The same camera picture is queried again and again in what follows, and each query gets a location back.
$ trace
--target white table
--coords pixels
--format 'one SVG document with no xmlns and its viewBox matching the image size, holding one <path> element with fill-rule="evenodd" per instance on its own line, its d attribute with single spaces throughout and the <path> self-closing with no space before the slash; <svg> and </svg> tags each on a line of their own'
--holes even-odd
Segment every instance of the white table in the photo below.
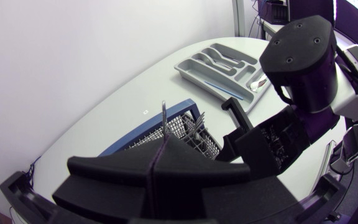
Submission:
<svg viewBox="0 0 358 224">
<path fill-rule="evenodd" d="M 263 27 L 262 27 L 262 37 L 264 32 L 268 33 L 269 35 L 273 36 L 275 33 L 277 33 L 282 27 L 284 27 L 284 25 L 275 25 L 275 24 L 270 24 L 267 21 L 262 20 L 263 23 Z M 342 34 L 340 34 L 339 32 L 337 32 L 336 30 L 334 30 L 335 33 L 335 38 L 336 38 L 336 44 L 343 50 L 345 48 L 347 48 L 350 45 L 354 45 L 354 43 L 352 41 L 350 41 L 348 38 L 346 38 L 345 36 L 343 36 Z"/>
<path fill-rule="evenodd" d="M 34 190 L 53 201 L 52 194 L 69 176 L 66 166 L 69 157 L 98 156 L 123 135 L 160 113 L 162 100 L 169 108 L 191 98 L 201 112 L 205 111 L 205 126 L 222 146 L 222 137 L 235 129 L 230 116 L 221 109 L 223 102 L 182 78 L 173 68 L 184 58 L 213 43 L 232 47 L 255 58 L 260 57 L 268 44 L 259 39 L 227 37 L 199 42 L 164 58 L 106 98 L 50 147 L 36 164 Z M 270 86 L 249 113 L 249 118 L 253 125 L 257 125 L 285 106 Z M 327 143 L 332 139 L 339 142 L 344 132 L 342 119 L 279 176 L 298 200 L 310 193 Z"/>
</svg>

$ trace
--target wire basket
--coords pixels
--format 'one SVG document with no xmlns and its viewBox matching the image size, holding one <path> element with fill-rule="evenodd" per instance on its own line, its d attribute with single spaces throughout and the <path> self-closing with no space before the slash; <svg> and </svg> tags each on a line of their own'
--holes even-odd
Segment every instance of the wire basket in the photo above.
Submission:
<svg viewBox="0 0 358 224">
<path fill-rule="evenodd" d="M 215 140 L 207 132 L 205 128 L 200 128 L 192 133 L 195 128 L 195 121 L 187 114 L 179 115 L 168 122 L 169 132 L 174 134 L 177 138 L 181 139 L 193 149 L 202 153 L 205 157 L 215 159 L 219 154 L 221 148 L 216 144 Z M 130 145 L 128 148 L 139 146 L 143 143 L 152 141 L 154 139 L 162 138 L 162 127 L 159 127 L 148 135 L 143 136 L 137 142 Z"/>
<path fill-rule="evenodd" d="M 195 130 L 196 120 L 200 112 L 194 101 L 185 100 L 167 110 L 168 132 L 174 134 L 193 149 L 199 151 L 207 158 L 215 159 L 221 147 L 209 134 L 204 125 Z M 120 150 L 139 146 L 149 141 L 163 137 L 161 114 L 141 124 L 117 142 L 107 148 L 100 156 L 106 156 Z"/>
</svg>

